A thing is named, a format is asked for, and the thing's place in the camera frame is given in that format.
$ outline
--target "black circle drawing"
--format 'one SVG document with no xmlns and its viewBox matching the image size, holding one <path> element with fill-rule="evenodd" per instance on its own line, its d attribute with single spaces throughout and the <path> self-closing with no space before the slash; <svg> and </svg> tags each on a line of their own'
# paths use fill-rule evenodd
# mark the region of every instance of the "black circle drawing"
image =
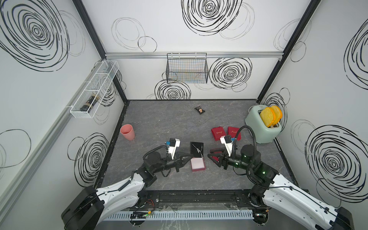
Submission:
<svg viewBox="0 0 368 230">
<path fill-rule="evenodd" d="M 154 100 L 154 99 L 156 99 L 156 95 L 154 93 L 152 93 L 152 94 L 150 94 L 146 97 L 146 100 Z"/>
<path fill-rule="evenodd" d="M 330 195 L 350 203 L 368 198 L 368 145 L 355 133 L 339 125 L 320 126 L 305 146 L 312 175 Z"/>
<path fill-rule="evenodd" d="M 115 78 L 118 79 L 118 82 L 120 82 L 122 89 L 125 90 L 127 88 L 127 85 L 123 81 L 120 70 L 116 72 Z M 93 116 L 96 124 L 103 125 L 109 119 L 110 106 L 114 103 L 116 97 L 119 97 L 119 93 L 114 85 L 114 82 L 112 82 L 107 89 L 105 96 L 100 101 L 100 105 L 102 106 L 98 107 L 95 115 Z"/>
<path fill-rule="evenodd" d="M 319 178 L 317 180 L 317 183 L 316 183 L 316 192 L 318 194 L 318 196 L 321 198 L 321 200 L 329 205 L 332 205 L 334 206 L 335 208 L 338 208 L 341 206 L 341 202 L 342 202 L 342 199 L 341 199 L 341 195 L 340 195 L 340 192 L 336 189 L 336 188 L 333 188 L 335 190 L 335 192 L 337 194 L 339 194 L 339 197 L 334 197 L 334 196 L 331 196 L 329 195 L 329 188 L 327 186 L 325 186 L 324 183 L 322 183 L 322 181 L 325 181 L 326 179 L 324 178 Z"/>
<path fill-rule="evenodd" d="M 348 79 L 362 89 L 368 89 L 368 20 L 350 40 L 344 55 L 344 70 Z"/>
<path fill-rule="evenodd" d="M 95 115 L 93 116 L 93 120 L 98 125 L 103 125 L 110 116 L 110 106 L 99 106 Z"/>
<path fill-rule="evenodd" d="M 12 140 L 17 140 L 18 145 L 15 145 Z M 31 138 L 24 130 L 13 129 L 0 133 L 0 178 L 3 176 L 4 169 L 25 161 L 31 147 Z"/>
<path fill-rule="evenodd" d="M 155 52 L 157 42 L 149 36 L 140 37 L 138 39 L 138 47 L 143 52 Z"/>
<path fill-rule="evenodd" d="M 59 14 L 68 29 L 70 46 L 68 53 L 75 57 L 83 54 L 86 48 L 86 37 L 82 24 L 67 11 L 59 10 Z"/>
<path fill-rule="evenodd" d="M 214 86 L 240 92 L 247 87 L 252 62 L 249 58 L 219 58 L 211 65 L 210 72 L 209 78 Z"/>
<path fill-rule="evenodd" d="M 123 90 L 125 90 L 127 85 L 123 81 L 123 77 L 121 75 L 120 70 L 118 70 L 116 72 L 115 78 L 118 79 L 118 82 L 120 82 L 121 87 L 123 88 Z M 101 80 L 97 84 L 96 88 L 100 88 L 101 85 L 103 84 L 104 80 L 105 80 L 104 78 L 101 78 Z M 111 82 L 110 86 L 106 90 L 105 97 L 103 97 L 103 99 L 100 101 L 100 103 L 101 103 L 102 106 L 105 106 L 105 107 L 111 106 L 114 103 L 114 101 L 116 100 L 117 96 L 119 96 L 119 93 L 118 93 L 118 91 L 117 91 L 117 89 L 114 85 L 114 82 Z"/>
<path fill-rule="evenodd" d="M 80 186 L 87 187 L 94 183 L 108 147 L 106 137 L 97 132 L 86 139 L 76 137 L 70 142 L 67 156 L 74 161 L 74 176 Z"/>
<path fill-rule="evenodd" d="M 310 154 L 307 146 L 308 136 L 316 131 L 316 127 L 308 120 L 299 119 L 290 128 L 291 141 L 294 146 L 304 154 Z"/>
<path fill-rule="evenodd" d="M 226 29 L 237 17 L 241 0 L 181 0 L 185 24 L 201 36 Z"/>
<path fill-rule="evenodd" d="M 210 89 L 213 89 L 215 88 L 216 86 L 212 85 L 212 84 L 199 84 L 199 83 L 194 83 L 193 84 L 197 89 L 200 89 L 200 90 L 210 90 Z"/>
<path fill-rule="evenodd" d="M 297 27 L 297 25 L 299 24 L 300 18 L 299 19 L 295 19 L 292 20 L 291 22 L 289 22 L 288 24 L 286 24 L 285 26 L 283 26 L 278 33 L 276 34 L 274 40 L 273 40 L 273 46 L 279 50 L 279 51 L 284 51 L 287 43 L 289 42 L 291 36 L 294 33 L 295 28 Z M 300 35 L 299 39 L 297 40 L 297 43 L 295 44 L 293 50 L 298 50 L 301 46 L 302 43 L 298 43 L 299 41 L 301 42 L 305 42 L 305 40 L 307 39 L 309 32 L 311 31 L 312 28 L 312 22 L 309 21 L 308 24 L 305 26 L 302 34 Z"/>
<path fill-rule="evenodd" d="M 0 11 L 3 50 L 36 71 L 63 67 L 68 58 L 69 35 L 52 1 L 2 1 Z"/>
<path fill-rule="evenodd" d="M 287 122 L 287 107 L 286 105 L 290 101 L 290 92 L 288 88 L 282 88 L 279 93 L 271 93 L 267 96 L 264 104 L 271 107 L 273 105 L 278 106 L 282 111 L 282 118 L 280 124 L 282 126 L 281 131 L 285 129 Z"/>
<path fill-rule="evenodd" d="M 191 91 L 183 82 L 172 80 L 167 83 L 166 80 L 161 80 L 155 86 L 155 96 L 158 100 L 189 100 Z"/>
<path fill-rule="evenodd" d="M 307 46 L 304 42 L 299 41 L 295 44 L 294 48 L 291 50 L 290 59 L 292 62 L 298 62 L 305 56 L 307 52 Z"/>
<path fill-rule="evenodd" d="M 111 26 L 111 33 L 120 46 L 129 50 L 140 49 L 143 52 L 154 52 L 157 42 L 146 36 L 141 23 L 134 18 L 118 18 Z"/>
<path fill-rule="evenodd" d="M 254 9 L 247 3 L 238 2 L 238 4 L 240 4 L 240 9 L 235 20 L 220 31 L 221 37 L 228 40 L 236 40 L 243 37 L 254 25 Z"/>
</svg>

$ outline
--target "black wire basket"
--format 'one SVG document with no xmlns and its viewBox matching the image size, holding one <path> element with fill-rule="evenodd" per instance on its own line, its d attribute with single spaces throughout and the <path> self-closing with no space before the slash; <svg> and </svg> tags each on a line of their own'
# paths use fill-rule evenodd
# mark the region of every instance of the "black wire basket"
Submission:
<svg viewBox="0 0 368 230">
<path fill-rule="evenodd" d="M 183 82 L 206 84 L 208 80 L 206 53 L 168 53 L 167 83 Z"/>
</svg>

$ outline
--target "red wire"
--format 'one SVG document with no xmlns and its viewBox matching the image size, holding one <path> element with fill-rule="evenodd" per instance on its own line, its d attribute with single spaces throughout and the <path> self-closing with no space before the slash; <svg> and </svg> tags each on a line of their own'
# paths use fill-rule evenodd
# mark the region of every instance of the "red wire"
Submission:
<svg viewBox="0 0 368 230">
<path fill-rule="evenodd" d="M 148 199 L 148 201 L 151 201 L 151 202 L 152 202 L 153 207 L 155 207 L 155 203 L 153 202 L 153 200 Z"/>
<path fill-rule="evenodd" d="M 149 202 L 149 200 L 146 200 L 146 202 L 149 203 L 149 204 L 151 204 L 153 208 L 155 207 L 155 205 L 153 204 L 153 202 L 151 203 L 151 202 Z"/>
</svg>

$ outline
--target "wire basket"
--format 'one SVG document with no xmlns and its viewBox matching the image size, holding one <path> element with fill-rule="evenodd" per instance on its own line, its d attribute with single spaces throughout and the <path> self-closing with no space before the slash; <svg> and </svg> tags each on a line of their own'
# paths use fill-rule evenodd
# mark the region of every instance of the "wire basket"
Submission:
<svg viewBox="0 0 368 230">
<path fill-rule="evenodd" d="M 118 70 L 117 61 L 103 61 L 74 103 L 70 113 L 75 118 L 93 118 Z"/>
<path fill-rule="evenodd" d="M 206 84 L 208 80 L 206 53 L 168 53 L 167 83 L 183 82 Z"/>
</svg>

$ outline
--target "black snack packet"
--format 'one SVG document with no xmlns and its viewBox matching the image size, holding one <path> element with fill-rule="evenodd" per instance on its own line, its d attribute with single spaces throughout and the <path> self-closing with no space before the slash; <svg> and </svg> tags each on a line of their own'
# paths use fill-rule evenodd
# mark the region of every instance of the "black snack packet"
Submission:
<svg viewBox="0 0 368 230">
<path fill-rule="evenodd" d="M 199 114 L 202 114 L 202 113 L 205 112 L 200 106 L 198 106 L 198 107 L 196 107 L 194 109 L 197 110 L 199 112 Z"/>
</svg>

